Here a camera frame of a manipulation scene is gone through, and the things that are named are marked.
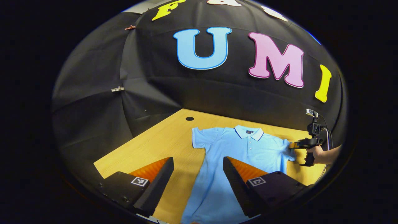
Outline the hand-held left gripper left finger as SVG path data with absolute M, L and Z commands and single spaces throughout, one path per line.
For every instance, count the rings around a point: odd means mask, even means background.
M 130 173 L 115 172 L 100 181 L 96 189 L 123 209 L 152 216 L 174 171 L 169 156 Z

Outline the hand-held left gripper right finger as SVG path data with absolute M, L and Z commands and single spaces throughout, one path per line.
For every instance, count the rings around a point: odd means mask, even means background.
M 223 158 L 223 171 L 249 218 L 284 207 L 312 187 L 281 171 L 268 173 L 230 156 Z

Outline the light blue T-shirt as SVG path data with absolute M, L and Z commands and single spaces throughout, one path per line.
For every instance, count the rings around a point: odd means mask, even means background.
M 244 126 L 192 129 L 193 148 L 205 157 L 181 224 L 239 224 L 248 221 L 223 170 L 223 158 L 232 157 L 268 173 L 287 173 L 287 161 L 296 160 L 290 142 Z

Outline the black backdrop cloth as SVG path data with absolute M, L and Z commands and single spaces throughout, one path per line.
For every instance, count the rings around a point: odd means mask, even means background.
M 343 144 L 347 87 L 332 55 L 289 17 L 237 3 L 171 0 L 88 34 L 54 86 L 61 156 L 94 162 L 182 108 L 298 130 L 311 108 Z

